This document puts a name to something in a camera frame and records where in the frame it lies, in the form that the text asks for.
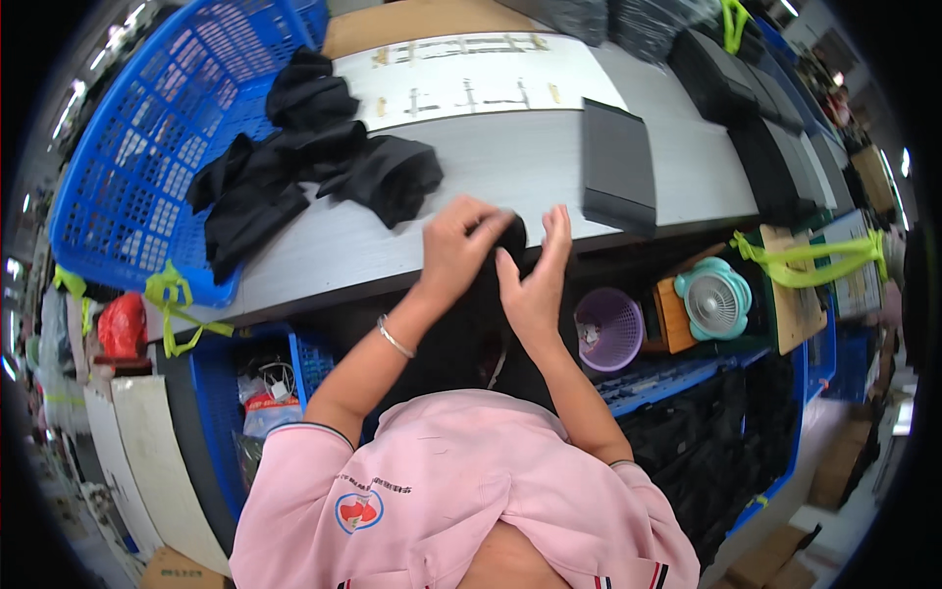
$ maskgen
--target red plastic bag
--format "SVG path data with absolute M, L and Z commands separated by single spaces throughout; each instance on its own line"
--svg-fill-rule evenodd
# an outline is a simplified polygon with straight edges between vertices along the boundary
M 98 319 L 98 339 L 105 355 L 112 358 L 137 358 L 147 346 L 144 302 L 137 292 L 121 295 L 106 307 Z

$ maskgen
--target logo emblem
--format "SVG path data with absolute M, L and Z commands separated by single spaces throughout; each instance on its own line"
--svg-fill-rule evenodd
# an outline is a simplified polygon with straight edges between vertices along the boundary
M 382 499 L 376 491 L 367 495 L 347 493 L 333 507 L 337 523 L 346 533 L 354 533 L 375 526 L 382 519 Z

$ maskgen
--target purple waste basket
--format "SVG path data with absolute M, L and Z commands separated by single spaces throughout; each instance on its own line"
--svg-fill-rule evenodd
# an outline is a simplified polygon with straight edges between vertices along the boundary
M 644 339 L 641 308 L 617 288 L 597 288 L 576 307 L 579 357 L 600 372 L 631 362 Z

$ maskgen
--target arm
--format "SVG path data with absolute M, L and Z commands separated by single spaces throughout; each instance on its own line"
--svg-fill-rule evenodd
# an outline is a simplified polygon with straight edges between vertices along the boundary
M 549 396 L 573 445 L 607 465 L 634 460 L 631 445 L 609 406 L 569 355 L 562 339 L 535 344 L 527 351 L 543 374 Z
M 546 380 L 549 395 L 572 443 L 606 464 L 632 460 L 631 445 L 608 406 L 573 361 L 560 337 L 562 283 L 572 250 L 569 214 L 559 205 L 543 217 L 543 253 L 530 276 L 510 255 L 497 252 L 497 276 L 504 312 L 524 350 Z
M 422 274 L 389 314 L 386 332 L 415 350 L 471 285 L 484 257 L 512 220 L 513 214 L 465 195 L 452 201 L 423 229 Z M 334 428 L 355 448 L 364 418 L 396 382 L 406 362 L 408 358 L 373 328 L 324 379 L 303 420 Z

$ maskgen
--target cable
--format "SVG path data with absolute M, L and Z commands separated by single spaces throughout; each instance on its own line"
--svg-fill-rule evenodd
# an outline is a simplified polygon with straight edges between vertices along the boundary
M 277 367 L 281 367 L 282 369 L 282 374 L 281 374 L 280 379 L 277 378 L 274 374 L 267 372 L 267 370 L 269 370 L 270 368 L 277 368 Z M 292 367 L 290 364 L 287 364 L 286 362 L 272 362 L 270 364 L 265 364 L 264 366 L 259 367 L 258 374 L 262 377 L 262 380 L 265 382 L 265 386 L 268 388 L 269 394 L 271 393 L 271 388 L 275 385 L 275 383 L 277 383 L 278 381 L 281 381 L 284 383 L 284 386 L 285 388 L 288 389 L 289 393 L 291 393 L 292 395 L 295 395 L 296 397 L 298 396 L 298 388 L 295 384 L 294 367 Z

